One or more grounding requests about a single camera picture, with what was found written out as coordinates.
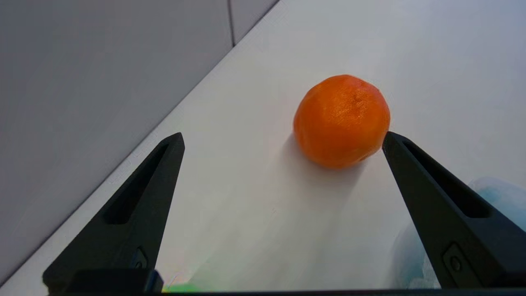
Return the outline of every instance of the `gray wall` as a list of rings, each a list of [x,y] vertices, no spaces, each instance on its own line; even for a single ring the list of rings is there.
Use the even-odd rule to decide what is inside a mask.
[[[228,53],[228,13],[227,0],[0,2],[0,283]]]
[[[230,0],[232,34],[237,44],[278,0]]]

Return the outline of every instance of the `white table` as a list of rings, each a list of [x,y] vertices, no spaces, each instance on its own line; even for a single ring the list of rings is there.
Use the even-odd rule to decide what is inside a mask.
[[[309,163],[292,118],[316,83],[373,83],[403,134],[460,179],[526,184],[524,2],[281,1],[1,288],[45,268],[165,136],[186,152],[157,269],[202,289],[387,288],[410,223],[381,152]]]

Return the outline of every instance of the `green object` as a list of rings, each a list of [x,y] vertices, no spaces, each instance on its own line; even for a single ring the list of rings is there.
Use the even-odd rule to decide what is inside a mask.
[[[170,285],[163,288],[163,293],[166,292],[199,292],[199,289],[190,283]]]

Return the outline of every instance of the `tangerine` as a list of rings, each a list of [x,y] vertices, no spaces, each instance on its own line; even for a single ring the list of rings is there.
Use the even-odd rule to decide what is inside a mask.
[[[294,136],[308,159],[343,169],[380,149],[390,120],[386,100],[374,85],[338,75],[307,92],[294,117]]]

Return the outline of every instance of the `screw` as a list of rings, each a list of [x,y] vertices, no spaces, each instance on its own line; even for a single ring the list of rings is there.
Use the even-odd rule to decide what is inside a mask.
[[[460,271],[462,269],[462,264],[456,256],[451,257],[449,263],[451,264],[451,268],[453,268],[455,271]]]

